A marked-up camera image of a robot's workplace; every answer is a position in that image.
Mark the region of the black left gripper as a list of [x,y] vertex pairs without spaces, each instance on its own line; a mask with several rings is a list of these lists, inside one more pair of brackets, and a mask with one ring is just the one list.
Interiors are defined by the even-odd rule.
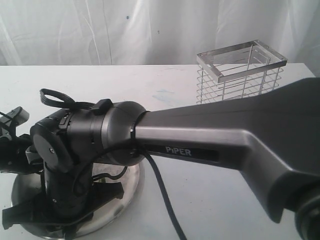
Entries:
[[[35,154],[35,159],[29,163],[26,150],[31,147],[29,153]],[[0,138],[0,172],[28,175],[39,173],[43,170],[43,160],[33,147],[31,137],[23,134],[14,139]]]

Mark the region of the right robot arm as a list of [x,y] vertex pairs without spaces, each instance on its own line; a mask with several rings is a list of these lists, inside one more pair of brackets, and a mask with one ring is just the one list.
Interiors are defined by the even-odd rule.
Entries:
[[309,77],[276,90],[201,105],[147,111],[134,101],[75,101],[41,89],[56,112],[16,135],[29,114],[17,107],[0,117],[0,170],[38,174],[40,191],[2,211],[2,226],[42,226],[76,237],[79,225],[124,195],[119,176],[93,175],[95,163],[127,168],[147,159],[168,215],[184,234],[153,156],[238,170],[269,218],[295,213],[304,240],[320,237],[320,80]]

